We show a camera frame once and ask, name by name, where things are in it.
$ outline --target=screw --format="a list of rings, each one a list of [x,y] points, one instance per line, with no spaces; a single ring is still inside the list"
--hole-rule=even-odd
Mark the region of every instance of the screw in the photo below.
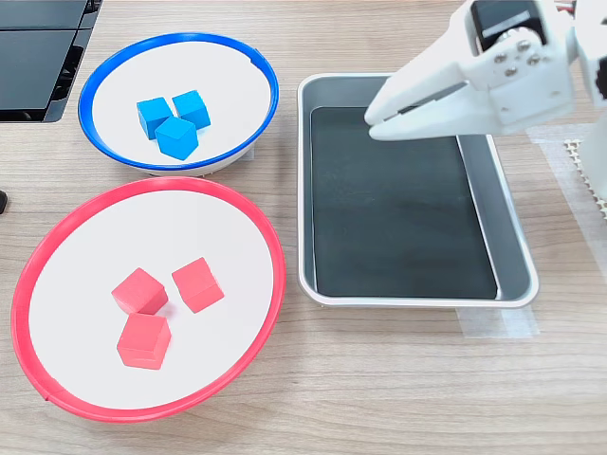
[[[530,47],[531,43],[529,43],[527,40],[519,41],[519,43],[516,44],[516,48],[519,49],[519,52],[526,52]]]
[[[527,64],[529,66],[535,66],[540,62],[541,58],[538,54],[533,54],[531,57],[527,59]]]

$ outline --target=cube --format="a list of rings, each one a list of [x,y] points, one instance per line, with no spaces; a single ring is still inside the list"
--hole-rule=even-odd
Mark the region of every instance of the cube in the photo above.
[[[159,370],[171,341],[171,330],[162,316],[133,313],[120,335],[118,352],[127,367]]]
[[[173,104],[179,117],[196,125],[196,130],[211,125],[207,106],[196,90],[174,97]]]
[[[168,300],[164,286],[138,268],[112,291],[114,300],[125,313],[155,315]]]
[[[173,272],[173,280],[181,299],[195,313],[224,298],[224,293],[204,258]]]
[[[190,121],[176,117],[168,118],[158,127],[156,139],[161,153],[182,161],[198,147],[196,127]]]
[[[158,126],[164,123],[167,118],[173,116],[173,111],[164,98],[140,101],[137,103],[137,110],[139,112],[139,123],[141,123],[148,139],[156,139]]]

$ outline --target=tape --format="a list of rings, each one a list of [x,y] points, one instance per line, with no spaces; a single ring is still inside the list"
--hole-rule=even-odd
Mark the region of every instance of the tape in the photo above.
[[[601,211],[603,201],[597,199],[592,188],[589,189],[584,182],[578,171],[583,162],[577,161],[579,156],[576,154],[581,143],[576,137],[586,137],[593,127],[592,123],[536,126],[526,132],[531,141],[542,149],[603,280],[607,282],[607,223],[605,212]]]
[[[459,308],[457,318],[466,338],[532,338],[540,334],[531,305],[515,310]]]

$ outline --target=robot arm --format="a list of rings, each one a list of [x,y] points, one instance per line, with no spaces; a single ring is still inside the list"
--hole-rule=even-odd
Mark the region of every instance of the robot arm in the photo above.
[[[377,93],[365,114],[370,134],[507,135],[564,116],[575,108],[569,65],[578,55],[593,102],[607,105],[606,39],[604,0],[579,0],[575,24],[553,0],[468,0]]]

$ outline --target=wood grain surface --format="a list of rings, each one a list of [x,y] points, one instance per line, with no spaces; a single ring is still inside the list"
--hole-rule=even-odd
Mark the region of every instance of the wood grain surface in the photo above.
[[[0,188],[10,197],[0,216],[0,453],[606,454],[607,288],[541,150],[525,135],[497,144],[541,275],[540,336],[466,339],[454,311],[322,309],[298,287],[298,83],[319,72],[395,70],[442,33],[456,6],[107,2],[64,118],[0,124]],[[22,373],[10,338],[12,293],[56,223],[144,176],[84,137],[77,101],[88,75],[135,41],[190,30],[244,40],[279,75],[280,108],[255,159],[212,180],[251,198],[278,230],[284,309],[250,368],[207,402],[148,424],[89,422],[45,402]],[[595,117],[581,102],[559,122]]]

